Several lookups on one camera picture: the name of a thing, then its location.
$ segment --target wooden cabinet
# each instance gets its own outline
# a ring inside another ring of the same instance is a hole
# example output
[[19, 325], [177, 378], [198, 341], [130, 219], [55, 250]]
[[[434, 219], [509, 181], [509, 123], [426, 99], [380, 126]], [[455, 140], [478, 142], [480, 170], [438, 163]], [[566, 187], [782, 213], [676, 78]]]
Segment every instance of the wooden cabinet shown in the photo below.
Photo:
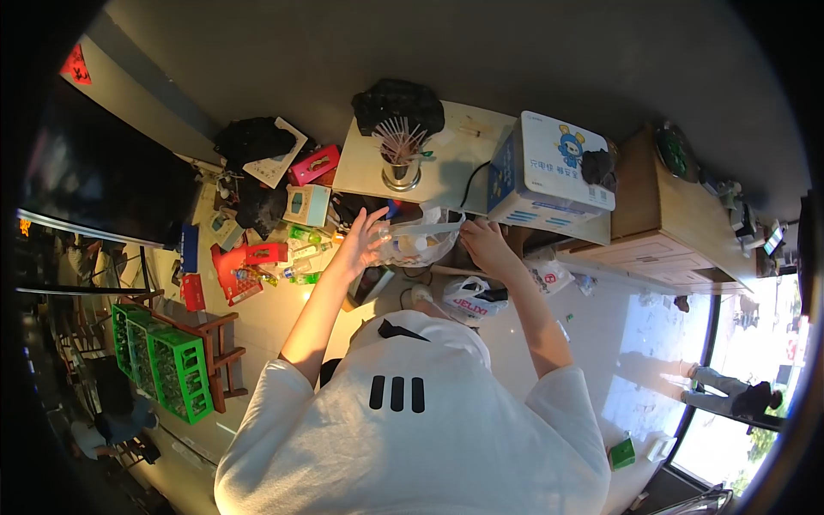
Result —
[[[724, 291], [749, 289], [755, 261], [743, 255], [727, 209], [703, 186], [669, 173], [658, 158], [652, 128], [622, 144], [620, 154], [611, 244], [573, 243], [566, 251], [697, 293], [721, 291], [714, 284], [723, 284]], [[695, 272], [712, 268], [719, 273]]]

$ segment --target red tissue box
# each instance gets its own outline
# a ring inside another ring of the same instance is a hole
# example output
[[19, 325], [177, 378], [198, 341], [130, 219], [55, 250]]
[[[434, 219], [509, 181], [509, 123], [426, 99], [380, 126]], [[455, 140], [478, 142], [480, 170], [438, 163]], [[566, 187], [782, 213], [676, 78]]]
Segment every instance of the red tissue box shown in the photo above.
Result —
[[206, 309], [204, 288], [200, 283], [200, 274], [186, 274], [180, 285], [180, 295], [186, 300], [186, 311]]
[[299, 163], [289, 167], [287, 178], [292, 186], [304, 186], [327, 171], [338, 167], [340, 152], [335, 145], [327, 145]]
[[289, 246], [285, 243], [262, 243], [246, 248], [246, 264], [285, 263], [289, 261]]

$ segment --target black screen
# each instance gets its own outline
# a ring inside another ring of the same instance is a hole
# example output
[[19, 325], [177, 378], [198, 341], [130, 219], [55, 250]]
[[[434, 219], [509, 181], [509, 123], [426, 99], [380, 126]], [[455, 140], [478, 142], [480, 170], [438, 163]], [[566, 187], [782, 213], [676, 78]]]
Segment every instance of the black screen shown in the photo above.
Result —
[[26, 170], [21, 208], [174, 246], [194, 209], [187, 162], [58, 79]]

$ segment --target green box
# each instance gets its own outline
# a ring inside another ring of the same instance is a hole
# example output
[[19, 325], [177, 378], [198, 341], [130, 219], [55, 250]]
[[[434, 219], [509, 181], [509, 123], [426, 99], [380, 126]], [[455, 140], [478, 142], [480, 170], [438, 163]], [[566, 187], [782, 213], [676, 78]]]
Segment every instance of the green box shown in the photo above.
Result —
[[149, 310], [137, 304], [111, 305], [111, 332], [115, 337], [117, 367], [132, 381], [134, 381], [134, 374], [132, 372], [132, 359], [129, 353], [129, 333], [126, 328], [126, 321], [140, 321], [151, 317], [152, 314]]
[[632, 465], [635, 463], [635, 447], [632, 445], [632, 439], [627, 438], [614, 446], [607, 455], [610, 460], [610, 468], [614, 471]]
[[201, 338], [170, 327], [152, 334], [149, 353], [164, 408], [188, 424], [214, 411]]
[[145, 319], [126, 320], [126, 333], [129, 336], [129, 357], [132, 361], [132, 381], [157, 399], [152, 359], [149, 353], [152, 334], [169, 329], [171, 325], [151, 316]]

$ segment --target person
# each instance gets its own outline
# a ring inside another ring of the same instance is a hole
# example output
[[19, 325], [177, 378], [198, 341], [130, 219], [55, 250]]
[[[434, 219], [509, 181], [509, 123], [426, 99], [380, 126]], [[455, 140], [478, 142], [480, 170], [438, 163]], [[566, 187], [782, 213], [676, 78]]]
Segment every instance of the person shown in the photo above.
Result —
[[583, 372], [498, 224], [460, 236], [506, 285], [538, 382], [516, 400], [480, 337], [424, 288], [415, 309], [377, 316], [315, 393], [349, 283], [377, 257], [361, 210], [268, 362], [218, 465], [214, 495], [233, 513], [599, 513], [610, 467]]
[[722, 376], [710, 367], [701, 367], [698, 363], [691, 363], [682, 375], [727, 394], [722, 397], [688, 390], [681, 393], [681, 402], [718, 414], [752, 418], [764, 414], [767, 407], [778, 409], [784, 400], [781, 392], [773, 391], [769, 382], [762, 381], [751, 386], [735, 377]]
[[152, 412], [152, 404], [144, 396], [137, 396], [132, 412], [114, 415], [106, 412], [95, 417], [94, 424], [72, 422], [64, 435], [72, 456], [79, 459], [84, 455], [96, 460], [98, 456], [116, 456], [115, 443], [126, 442], [138, 436], [143, 428], [157, 427], [157, 415]]

